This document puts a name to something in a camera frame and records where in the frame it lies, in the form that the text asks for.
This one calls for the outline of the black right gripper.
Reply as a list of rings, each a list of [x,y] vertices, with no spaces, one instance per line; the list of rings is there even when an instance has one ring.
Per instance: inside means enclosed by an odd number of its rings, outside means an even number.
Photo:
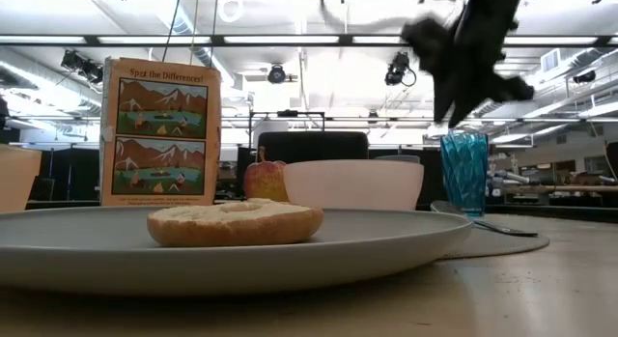
[[[404,25],[402,39],[419,58],[419,68],[434,80],[436,123],[443,121],[451,105],[448,127],[455,128],[487,98],[533,98],[534,88],[522,78],[500,76],[494,70],[506,58],[506,36],[519,27],[519,4],[520,0],[467,0],[449,25],[430,17]]]

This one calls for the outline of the teal glass tumbler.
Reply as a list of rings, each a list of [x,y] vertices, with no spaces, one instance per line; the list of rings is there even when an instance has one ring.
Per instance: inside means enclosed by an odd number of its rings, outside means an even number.
[[[470,216],[483,216],[489,163],[487,135],[448,133],[440,138],[440,157],[449,202]]]

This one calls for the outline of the pink bowl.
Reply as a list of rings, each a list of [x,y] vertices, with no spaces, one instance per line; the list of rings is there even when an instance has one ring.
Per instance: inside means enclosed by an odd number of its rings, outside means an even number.
[[[290,202],[321,209],[413,211],[423,179],[422,164],[398,160],[315,160],[284,168]]]

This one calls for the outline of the metal spoon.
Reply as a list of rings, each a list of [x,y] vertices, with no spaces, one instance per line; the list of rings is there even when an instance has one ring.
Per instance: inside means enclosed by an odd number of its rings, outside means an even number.
[[[523,237],[523,238],[535,238],[539,235],[538,233],[535,233],[535,232],[516,230],[512,228],[494,225],[486,221],[482,221],[478,218],[469,216],[467,213],[465,213],[464,211],[462,211],[461,209],[459,209],[458,207],[456,207],[455,205],[447,201],[433,201],[430,203],[430,208],[432,211],[435,211],[435,212],[451,213],[451,214],[463,216],[469,221],[471,221],[475,226],[480,226],[481,228],[484,228],[488,231],[492,231],[492,232],[502,234],[502,235],[513,236],[513,237]]]

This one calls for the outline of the red apple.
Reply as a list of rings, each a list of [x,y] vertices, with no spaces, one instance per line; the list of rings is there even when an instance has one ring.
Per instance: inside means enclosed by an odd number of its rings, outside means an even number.
[[[247,199],[269,199],[288,202],[289,197],[284,182],[286,163],[266,159],[266,148],[258,148],[257,161],[251,163],[244,174],[243,190]]]

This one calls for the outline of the bagel half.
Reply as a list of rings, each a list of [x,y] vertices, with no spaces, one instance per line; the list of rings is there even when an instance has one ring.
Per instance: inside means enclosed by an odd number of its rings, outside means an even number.
[[[321,209],[250,199],[154,211],[147,216],[147,229],[163,246],[277,245],[308,240],[323,218]]]

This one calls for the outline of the grey ceramic plate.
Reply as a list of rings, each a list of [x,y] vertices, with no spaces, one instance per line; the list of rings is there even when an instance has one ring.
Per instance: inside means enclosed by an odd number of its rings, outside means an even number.
[[[328,210],[303,243],[163,247],[147,231],[148,214],[145,207],[0,213],[0,286],[129,296],[299,291],[425,265],[472,229],[449,213]]]

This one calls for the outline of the grey round placemat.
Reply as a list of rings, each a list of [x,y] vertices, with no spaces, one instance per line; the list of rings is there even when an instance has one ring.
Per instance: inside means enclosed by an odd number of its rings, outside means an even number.
[[[547,247],[550,238],[537,226],[527,225],[533,217],[508,214],[486,214],[483,221],[497,226],[537,233],[535,237],[516,237],[498,234],[485,228],[473,227],[469,237],[441,260],[496,257],[531,252]]]

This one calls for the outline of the orange cereal box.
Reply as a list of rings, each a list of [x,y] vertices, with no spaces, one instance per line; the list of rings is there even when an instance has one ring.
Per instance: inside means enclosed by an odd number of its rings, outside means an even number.
[[[99,132],[101,204],[212,204],[221,125],[218,70],[106,59]]]

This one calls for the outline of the black ceiling spotlight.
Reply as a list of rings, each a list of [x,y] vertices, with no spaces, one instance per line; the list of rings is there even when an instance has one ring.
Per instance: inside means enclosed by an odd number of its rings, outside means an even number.
[[[60,66],[76,72],[90,83],[99,84],[102,82],[103,66],[91,59],[82,57],[74,50],[65,51]]]

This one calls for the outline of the peach plastic cup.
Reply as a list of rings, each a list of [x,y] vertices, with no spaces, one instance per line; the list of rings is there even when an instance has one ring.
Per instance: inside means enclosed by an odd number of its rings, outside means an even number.
[[[42,153],[0,144],[0,213],[24,211]]]

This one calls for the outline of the black overhead frame bar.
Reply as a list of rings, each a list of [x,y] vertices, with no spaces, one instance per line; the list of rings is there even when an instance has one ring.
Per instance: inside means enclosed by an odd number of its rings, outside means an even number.
[[[397,35],[0,35],[0,46],[40,47],[395,47],[403,46]],[[507,48],[618,47],[618,35],[543,36],[514,35]]]

